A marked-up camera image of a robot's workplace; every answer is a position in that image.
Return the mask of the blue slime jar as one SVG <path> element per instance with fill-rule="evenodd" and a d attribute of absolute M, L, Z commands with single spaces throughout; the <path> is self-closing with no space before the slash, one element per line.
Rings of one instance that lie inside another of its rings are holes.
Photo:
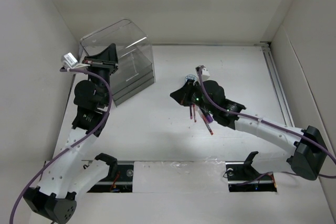
<path fill-rule="evenodd" d="M 197 80 L 197 76 L 193 75 L 193 74 L 188 74 L 185 79 L 184 79 L 184 82 L 188 82 L 188 81 L 196 81 Z"/>

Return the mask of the clear acrylic drawer organizer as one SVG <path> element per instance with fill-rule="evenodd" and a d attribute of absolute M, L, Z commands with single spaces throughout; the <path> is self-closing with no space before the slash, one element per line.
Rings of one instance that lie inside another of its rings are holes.
<path fill-rule="evenodd" d="M 118 70 L 110 76 L 116 106 L 155 83 L 152 44 L 132 20 L 122 19 L 93 31 L 79 40 L 81 58 L 103 52 L 115 44 Z"/>

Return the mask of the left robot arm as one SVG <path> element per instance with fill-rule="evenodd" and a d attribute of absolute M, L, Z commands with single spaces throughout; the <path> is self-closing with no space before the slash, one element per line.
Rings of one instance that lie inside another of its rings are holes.
<path fill-rule="evenodd" d="M 64 147 L 38 172 L 42 178 L 36 187 L 27 185 L 22 197 L 30 209 L 52 223 L 67 223 L 80 196 L 98 181 L 112 180 L 117 175 L 116 158 L 101 153 L 79 171 L 86 152 L 100 136 L 112 107 L 110 76 L 118 69 L 115 44 L 78 62 L 71 53 L 62 58 L 63 73 L 88 76 L 75 85 L 74 105 L 77 114 Z"/>

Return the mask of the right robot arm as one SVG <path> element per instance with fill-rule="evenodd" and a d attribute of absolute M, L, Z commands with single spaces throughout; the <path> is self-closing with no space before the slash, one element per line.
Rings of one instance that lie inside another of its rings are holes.
<path fill-rule="evenodd" d="M 245 160 L 234 161 L 243 180 L 254 179 L 270 172 L 295 174 L 306 180 L 316 180 L 329 151 L 320 131 L 311 125 L 305 129 L 270 122 L 260 115 L 226 98 L 224 88 L 216 81 L 203 83 L 188 80 L 170 97 L 184 107 L 196 106 L 204 115 L 223 127 L 251 134 L 279 147 L 280 154 L 253 150 Z"/>

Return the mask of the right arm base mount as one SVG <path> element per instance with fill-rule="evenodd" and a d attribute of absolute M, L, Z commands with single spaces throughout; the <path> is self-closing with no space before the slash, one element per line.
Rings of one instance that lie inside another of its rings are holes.
<path fill-rule="evenodd" d="M 226 161 L 223 177 L 227 179 L 230 193 L 277 192 L 273 172 L 259 173 L 252 164 L 257 151 L 251 152 L 243 161 Z"/>

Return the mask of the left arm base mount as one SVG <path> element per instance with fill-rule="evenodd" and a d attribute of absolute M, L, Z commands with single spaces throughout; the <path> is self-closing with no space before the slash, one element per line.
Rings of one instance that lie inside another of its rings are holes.
<path fill-rule="evenodd" d="M 118 163 L 114 177 L 106 177 L 97 182 L 89 193 L 131 193 L 133 189 L 134 162 Z"/>

